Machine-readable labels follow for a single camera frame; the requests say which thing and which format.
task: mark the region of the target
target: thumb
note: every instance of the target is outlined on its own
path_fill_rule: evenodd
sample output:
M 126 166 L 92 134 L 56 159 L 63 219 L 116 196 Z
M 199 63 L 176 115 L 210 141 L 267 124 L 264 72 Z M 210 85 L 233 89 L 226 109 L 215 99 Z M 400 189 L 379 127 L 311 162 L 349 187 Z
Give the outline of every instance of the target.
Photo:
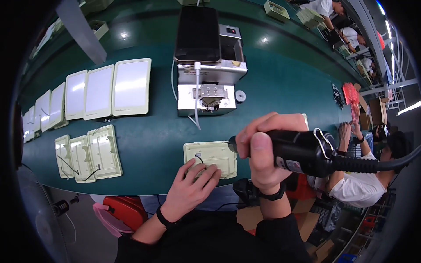
M 257 173 L 272 173 L 275 170 L 272 140 L 265 133 L 255 133 L 250 142 L 250 164 Z

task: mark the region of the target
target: metal machine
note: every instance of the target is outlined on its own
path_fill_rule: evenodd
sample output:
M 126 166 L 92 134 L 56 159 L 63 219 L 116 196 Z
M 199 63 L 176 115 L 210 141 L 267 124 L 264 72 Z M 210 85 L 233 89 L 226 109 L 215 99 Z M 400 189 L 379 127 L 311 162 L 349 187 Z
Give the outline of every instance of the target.
M 198 90 L 198 114 L 221 115 L 236 109 L 234 85 L 247 73 L 242 53 L 240 29 L 219 25 L 222 60 L 216 65 L 202 64 Z M 196 72 L 192 64 L 177 65 L 178 115 L 195 112 Z

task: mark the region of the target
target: finger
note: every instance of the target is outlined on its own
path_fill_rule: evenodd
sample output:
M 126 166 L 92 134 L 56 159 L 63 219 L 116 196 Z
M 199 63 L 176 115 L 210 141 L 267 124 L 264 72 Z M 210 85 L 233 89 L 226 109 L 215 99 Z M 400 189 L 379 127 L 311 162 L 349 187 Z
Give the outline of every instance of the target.
M 196 160 L 194 158 L 188 160 L 183 166 L 180 167 L 177 175 L 174 179 L 174 182 L 180 182 L 183 180 L 184 175 L 188 171 L 188 169 L 195 164 Z
M 271 174 L 275 170 L 273 163 L 272 140 L 269 135 L 259 132 L 251 138 L 250 168 L 257 176 Z
M 237 143 L 237 151 L 240 155 L 240 158 L 247 158 L 248 154 L 250 153 L 250 139 L 253 134 L 257 132 L 257 126 L 274 115 L 278 115 L 278 113 L 271 112 L 253 120 L 235 137 L 235 142 Z
M 194 185 L 197 186 L 199 189 L 202 189 L 217 169 L 218 167 L 216 165 L 209 166 L 206 169 L 206 171 L 203 172 L 202 175 L 196 180 Z
M 190 171 L 187 173 L 186 178 L 184 179 L 184 182 L 186 182 L 188 185 L 191 185 L 193 183 L 193 180 L 197 176 L 197 174 L 206 168 L 206 165 L 203 163 L 200 163 L 196 166 L 194 166 Z
M 203 188 L 202 192 L 205 194 L 206 198 L 211 194 L 213 189 L 218 185 L 219 179 L 221 178 L 221 174 L 222 174 L 221 169 L 217 169 L 213 173 L 212 177 L 209 179 L 208 183 Z
M 308 129 L 304 116 L 301 113 L 294 113 L 273 115 L 260 123 L 257 130 L 265 133 L 270 130 L 305 131 Z

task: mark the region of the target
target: black shirt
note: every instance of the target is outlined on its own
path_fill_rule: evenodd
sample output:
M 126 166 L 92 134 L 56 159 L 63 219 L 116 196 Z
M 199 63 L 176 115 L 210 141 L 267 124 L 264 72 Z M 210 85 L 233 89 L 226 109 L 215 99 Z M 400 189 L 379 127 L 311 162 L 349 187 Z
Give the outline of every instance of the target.
M 237 212 L 192 211 L 155 245 L 118 239 L 116 263 L 129 262 L 312 262 L 293 214 L 263 220 L 253 236 Z

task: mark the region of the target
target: red plastic bag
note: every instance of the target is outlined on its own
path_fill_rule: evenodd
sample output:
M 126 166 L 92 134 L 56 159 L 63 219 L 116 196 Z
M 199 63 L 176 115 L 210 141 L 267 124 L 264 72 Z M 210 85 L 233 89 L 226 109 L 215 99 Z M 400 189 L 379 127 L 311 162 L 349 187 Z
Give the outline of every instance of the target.
M 352 120 L 357 121 L 359 119 L 360 114 L 359 93 L 355 89 L 354 85 L 349 82 L 344 83 L 342 90 L 344 91 L 346 104 L 351 104 Z

